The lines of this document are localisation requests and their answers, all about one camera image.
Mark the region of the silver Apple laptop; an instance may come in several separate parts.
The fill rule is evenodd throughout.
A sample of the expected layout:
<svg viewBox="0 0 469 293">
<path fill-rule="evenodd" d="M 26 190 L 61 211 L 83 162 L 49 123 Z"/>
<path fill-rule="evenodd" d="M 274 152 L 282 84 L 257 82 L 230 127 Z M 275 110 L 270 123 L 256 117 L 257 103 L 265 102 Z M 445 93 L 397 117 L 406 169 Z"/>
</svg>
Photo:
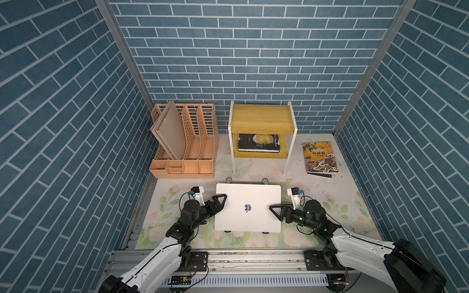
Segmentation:
<svg viewBox="0 0 469 293">
<path fill-rule="evenodd" d="M 223 210 L 215 215 L 216 231 L 281 232 L 281 221 L 269 210 L 281 204 L 280 185 L 218 183 L 216 192 L 227 195 Z"/>
</svg>

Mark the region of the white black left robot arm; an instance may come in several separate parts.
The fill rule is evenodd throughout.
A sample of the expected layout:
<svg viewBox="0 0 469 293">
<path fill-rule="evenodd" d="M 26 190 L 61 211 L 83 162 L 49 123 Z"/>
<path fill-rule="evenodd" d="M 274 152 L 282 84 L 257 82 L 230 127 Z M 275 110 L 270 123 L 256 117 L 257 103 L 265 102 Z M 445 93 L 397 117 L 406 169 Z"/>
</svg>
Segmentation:
<svg viewBox="0 0 469 293">
<path fill-rule="evenodd" d="M 166 279 L 189 264 L 190 243 L 194 230 L 221 212 L 227 196 L 215 195 L 204 204 L 196 199 L 184 203 L 180 218 L 167 231 L 160 245 L 138 265 L 120 277 L 107 277 L 98 290 L 100 293 L 153 293 Z"/>
</svg>

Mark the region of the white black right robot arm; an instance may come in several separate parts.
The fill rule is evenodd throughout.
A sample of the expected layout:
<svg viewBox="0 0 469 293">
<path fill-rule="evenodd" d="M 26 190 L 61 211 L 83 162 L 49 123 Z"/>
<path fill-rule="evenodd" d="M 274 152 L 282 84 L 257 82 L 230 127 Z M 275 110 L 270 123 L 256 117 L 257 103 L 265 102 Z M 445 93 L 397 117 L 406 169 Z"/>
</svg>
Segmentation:
<svg viewBox="0 0 469 293">
<path fill-rule="evenodd" d="M 309 271 L 355 269 L 373 277 L 399 293 L 442 293 L 446 278 L 411 242 L 400 239 L 387 242 L 358 236 L 330 221 L 326 210 L 316 200 L 303 209 L 292 204 L 272 205 L 279 221 L 296 223 L 312 230 L 322 250 L 304 253 Z"/>
</svg>

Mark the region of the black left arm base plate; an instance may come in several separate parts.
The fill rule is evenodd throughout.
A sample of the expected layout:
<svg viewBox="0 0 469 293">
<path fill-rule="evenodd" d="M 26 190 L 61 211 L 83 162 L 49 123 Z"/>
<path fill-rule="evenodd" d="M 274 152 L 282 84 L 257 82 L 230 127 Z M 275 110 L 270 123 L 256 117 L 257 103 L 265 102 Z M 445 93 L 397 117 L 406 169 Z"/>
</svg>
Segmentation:
<svg viewBox="0 0 469 293">
<path fill-rule="evenodd" d="M 207 251 L 191 251 L 184 254 L 181 258 L 178 272 L 194 273 L 207 271 L 208 255 Z"/>
</svg>

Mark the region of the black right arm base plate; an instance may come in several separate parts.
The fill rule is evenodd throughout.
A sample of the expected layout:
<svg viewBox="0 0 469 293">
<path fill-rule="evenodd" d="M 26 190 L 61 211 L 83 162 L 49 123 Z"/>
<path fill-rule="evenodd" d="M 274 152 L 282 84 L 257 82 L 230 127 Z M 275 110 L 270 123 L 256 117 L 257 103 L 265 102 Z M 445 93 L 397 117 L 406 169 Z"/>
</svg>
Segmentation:
<svg viewBox="0 0 469 293">
<path fill-rule="evenodd" d="M 308 271 L 344 271 L 336 254 L 331 249 L 304 251 L 305 265 Z"/>
</svg>

